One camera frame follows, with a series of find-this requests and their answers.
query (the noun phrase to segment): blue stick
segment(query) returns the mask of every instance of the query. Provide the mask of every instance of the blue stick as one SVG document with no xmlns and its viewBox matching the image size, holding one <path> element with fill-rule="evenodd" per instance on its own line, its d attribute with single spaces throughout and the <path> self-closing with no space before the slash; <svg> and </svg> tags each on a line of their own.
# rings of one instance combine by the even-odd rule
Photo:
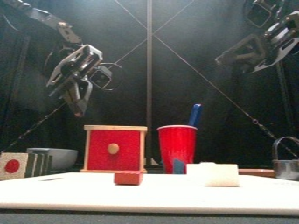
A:
<svg viewBox="0 0 299 224">
<path fill-rule="evenodd" d="M 188 125 L 197 128 L 200 119 L 201 119 L 201 105 L 195 104 L 191 110 L 191 118 L 189 118 Z"/>
</svg>

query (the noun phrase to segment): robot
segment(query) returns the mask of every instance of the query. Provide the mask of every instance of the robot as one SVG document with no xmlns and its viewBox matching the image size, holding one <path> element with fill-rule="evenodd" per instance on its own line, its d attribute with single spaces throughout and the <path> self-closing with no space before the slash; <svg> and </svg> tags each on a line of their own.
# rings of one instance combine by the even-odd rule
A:
<svg viewBox="0 0 299 224">
<path fill-rule="evenodd" d="M 46 87 L 49 96 L 61 98 L 76 117 L 82 117 L 92 84 L 105 89 L 112 81 L 112 72 L 101 65 L 103 53 L 90 45 L 81 44 L 81 38 L 74 34 L 70 25 L 48 11 L 33 8 L 21 0 L 0 0 L 0 8 L 13 11 L 20 17 L 29 18 L 38 27 L 56 32 L 61 40 L 64 57 L 53 68 Z"/>
<path fill-rule="evenodd" d="M 252 25 L 260 28 L 265 24 L 273 7 L 263 0 L 253 2 L 252 10 L 264 19 L 256 21 L 249 12 L 247 19 Z M 261 35 L 248 35 L 215 59 L 217 65 L 239 66 L 243 73 L 253 73 L 275 65 L 288 53 L 295 53 L 299 42 L 299 11 L 275 21 Z"/>
</svg>

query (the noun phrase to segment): red circle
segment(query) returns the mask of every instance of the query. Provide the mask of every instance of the red circle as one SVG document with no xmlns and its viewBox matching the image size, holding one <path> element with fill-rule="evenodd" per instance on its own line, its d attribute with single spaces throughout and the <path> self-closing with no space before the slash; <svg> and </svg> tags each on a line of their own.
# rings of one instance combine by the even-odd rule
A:
<svg viewBox="0 0 299 224">
<path fill-rule="evenodd" d="M 20 168 L 20 162 L 16 159 L 10 159 L 4 166 L 4 170 L 9 173 L 17 172 Z"/>
</svg>

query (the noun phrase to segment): metal pole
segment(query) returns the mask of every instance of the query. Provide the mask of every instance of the metal pole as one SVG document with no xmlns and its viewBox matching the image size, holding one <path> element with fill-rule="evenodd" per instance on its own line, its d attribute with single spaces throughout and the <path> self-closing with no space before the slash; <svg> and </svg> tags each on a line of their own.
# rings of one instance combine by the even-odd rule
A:
<svg viewBox="0 0 299 224">
<path fill-rule="evenodd" d="M 152 0 L 147 0 L 147 97 L 145 97 L 145 165 L 152 165 Z"/>
</svg>

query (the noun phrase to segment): red wooden box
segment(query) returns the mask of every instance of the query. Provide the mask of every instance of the red wooden box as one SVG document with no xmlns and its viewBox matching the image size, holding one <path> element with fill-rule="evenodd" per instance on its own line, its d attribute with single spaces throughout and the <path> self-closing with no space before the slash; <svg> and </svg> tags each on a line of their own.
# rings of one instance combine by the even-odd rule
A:
<svg viewBox="0 0 299 224">
<path fill-rule="evenodd" d="M 144 170 L 147 127 L 85 125 L 86 144 L 81 172 Z"/>
</svg>

